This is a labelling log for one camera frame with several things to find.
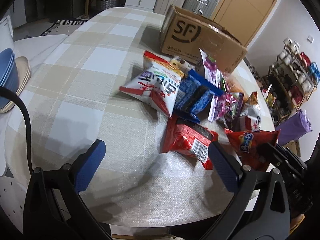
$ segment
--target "purple bag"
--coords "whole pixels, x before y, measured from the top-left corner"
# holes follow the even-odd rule
[[[299,110],[295,115],[276,127],[280,131],[278,142],[280,146],[292,140],[298,140],[301,136],[311,132],[311,123],[305,110]]]

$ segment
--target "barcode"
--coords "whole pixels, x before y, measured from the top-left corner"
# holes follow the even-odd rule
[[[208,159],[208,147],[197,139],[193,141],[190,152],[195,154],[198,160],[203,163],[205,163]]]
[[[176,104],[180,102],[180,100],[186,95],[185,92],[181,91],[180,89],[178,89],[177,92],[177,98],[176,98]]]

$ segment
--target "blue snack bag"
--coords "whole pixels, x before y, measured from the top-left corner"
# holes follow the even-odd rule
[[[180,83],[174,105],[175,113],[183,119],[200,123],[196,115],[206,108],[213,96],[222,94],[221,89],[194,70],[190,70],[188,76]]]

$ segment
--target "checkered tablecloth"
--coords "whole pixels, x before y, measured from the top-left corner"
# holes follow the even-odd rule
[[[163,15],[130,8],[101,12],[52,52],[21,94],[31,119],[33,167],[56,169],[72,163],[95,139],[106,143],[106,156],[81,194],[98,221],[131,227],[188,223],[221,213],[232,198],[215,170],[205,171],[200,162],[174,152],[160,154],[167,118],[118,91],[142,72],[145,50],[161,55],[163,20]],[[243,61],[234,75],[248,94],[259,91]],[[274,130],[258,93],[261,129]],[[231,151],[223,129],[202,119]],[[15,107],[5,154],[14,177],[27,187],[25,141]]]

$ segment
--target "shoe rack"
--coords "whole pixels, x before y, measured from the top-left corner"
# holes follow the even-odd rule
[[[272,84],[270,92],[276,101],[272,111],[274,124],[279,125],[298,111],[317,89],[314,76],[308,72],[306,61],[299,53],[300,45],[290,39],[284,40],[284,50],[263,77],[263,85]]]

